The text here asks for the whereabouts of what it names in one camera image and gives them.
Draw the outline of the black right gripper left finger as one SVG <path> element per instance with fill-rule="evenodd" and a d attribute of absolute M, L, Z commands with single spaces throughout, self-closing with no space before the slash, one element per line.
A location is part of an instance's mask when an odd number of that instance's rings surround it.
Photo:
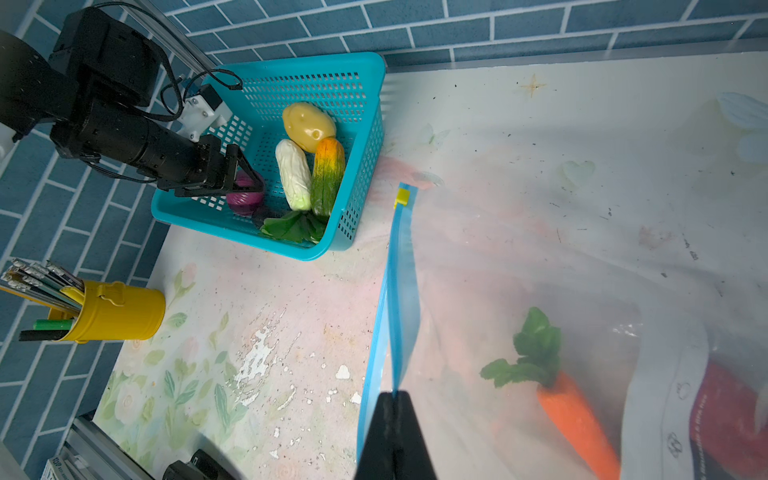
<path fill-rule="evenodd" d="M 358 461 L 355 480 L 395 478 L 395 426 L 394 397 L 391 392 L 381 393 Z"/>

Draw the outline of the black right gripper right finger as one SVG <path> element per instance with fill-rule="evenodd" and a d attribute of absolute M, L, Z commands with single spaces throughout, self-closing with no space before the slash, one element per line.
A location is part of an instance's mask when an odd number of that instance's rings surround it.
<path fill-rule="evenodd" d="M 395 395 L 395 478 L 437 479 L 414 405 L 406 391 Z"/>

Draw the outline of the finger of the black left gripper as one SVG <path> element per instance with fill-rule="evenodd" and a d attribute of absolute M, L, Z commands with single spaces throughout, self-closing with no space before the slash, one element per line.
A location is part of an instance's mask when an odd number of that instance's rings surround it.
<path fill-rule="evenodd" d="M 245 158 L 242 149 L 236 144 L 226 147 L 224 158 L 227 162 L 225 192 L 263 192 L 264 181 Z M 237 175 L 243 172 L 248 181 L 239 183 Z"/>
<path fill-rule="evenodd" d="M 212 189 L 212 188 L 201 188 L 201 189 L 191 189 L 191 188 L 177 188 L 175 190 L 175 196 L 179 198 L 191 198 L 191 197 L 220 197 L 220 196 L 226 196 L 230 194 L 257 194 L 257 195 L 263 195 L 264 189 L 262 187 L 253 187 L 253 186 L 237 186 L 234 185 L 229 188 L 219 188 L 219 189 Z"/>

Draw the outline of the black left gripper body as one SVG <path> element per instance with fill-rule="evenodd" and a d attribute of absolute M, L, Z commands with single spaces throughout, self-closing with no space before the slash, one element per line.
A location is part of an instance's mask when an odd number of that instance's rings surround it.
<path fill-rule="evenodd" d="M 218 137 L 193 141 L 102 99 L 86 102 L 73 119 L 56 122 L 51 139 L 63 157 L 122 162 L 155 179 L 163 191 L 225 188 L 227 162 Z"/>

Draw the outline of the purple toy eggplant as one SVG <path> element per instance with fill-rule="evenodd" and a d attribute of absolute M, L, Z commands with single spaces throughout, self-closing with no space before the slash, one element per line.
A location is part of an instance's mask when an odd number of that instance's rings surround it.
<path fill-rule="evenodd" d="M 264 198 L 264 180 L 256 173 L 254 181 L 245 171 L 240 170 L 236 174 L 235 184 L 238 187 L 256 187 L 256 191 L 229 193 L 226 195 L 227 205 L 232 212 L 239 216 L 251 217 L 262 204 Z"/>

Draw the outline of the white toy daikon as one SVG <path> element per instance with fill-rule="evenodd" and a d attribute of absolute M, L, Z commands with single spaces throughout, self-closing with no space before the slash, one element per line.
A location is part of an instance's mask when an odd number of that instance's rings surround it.
<path fill-rule="evenodd" d="M 281 140 L 275 149 L 281 184 L 289 207 L 294 211 L 311 209 L 311 174 L 305 152 L 292 140 Z"/>

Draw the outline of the orange toy carrot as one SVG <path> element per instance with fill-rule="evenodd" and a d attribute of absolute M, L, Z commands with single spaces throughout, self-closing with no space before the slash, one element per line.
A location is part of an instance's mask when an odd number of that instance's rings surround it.
<path fill-rule="evenodd" d="M 518 359 L 486 364 L 480 376 L 501 388 L 534 382 L 537 400 L 550 421 L 599 479 L 618 479 L 620 460 L 597 416 L 577 383 L 561 370 L 561 329 L 532 307 L 513 336 Z"/>

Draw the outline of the clear zip top bag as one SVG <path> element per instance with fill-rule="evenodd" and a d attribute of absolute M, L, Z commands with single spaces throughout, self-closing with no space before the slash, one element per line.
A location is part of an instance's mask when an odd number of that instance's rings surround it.
<path fill-rule="evenodd" d="M 732 87 L 618 100 L 384 97 L 396 195 L 358 423 L 406 391 L 437 479 L 596 479 L 538 403 L 483 366 L 518 359 L 528 310 L 618 479 L 743 479 L 697 462 L 707 365 L 757 394 L 767 428 L 767 98 Z"/>

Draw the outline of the red toy strawberry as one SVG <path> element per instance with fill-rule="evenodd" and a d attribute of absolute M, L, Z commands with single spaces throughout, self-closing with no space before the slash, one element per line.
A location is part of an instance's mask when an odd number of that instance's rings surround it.
<path fill-rule="evenodd" d="M 757 394 L 728 369 L 708 363 L 689 422 L 697 462 L 708 459 L 743 479 L 767 477 L 767 428 L 755 426 Z"/>

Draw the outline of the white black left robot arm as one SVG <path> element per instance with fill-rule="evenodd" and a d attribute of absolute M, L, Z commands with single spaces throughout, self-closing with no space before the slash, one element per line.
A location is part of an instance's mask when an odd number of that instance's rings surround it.
<path fill-rule="evenodd" d="M 103 157 L 119 161 L 137 170 L 137 182 L 178 197 L 263 192 L 238 145 L 213 135 L 185 138 L 165 128 L 168 117 L 145 111 L 158 68 L 171 66 L 154 42 L 110 30 L 99 43 L 77 34 L 57 47 L 65 61 L 53 67 L 22 40 L 1 35 L 1 122 L 16 139 L 49 123 L 61 156 L 92 168 Z"/>

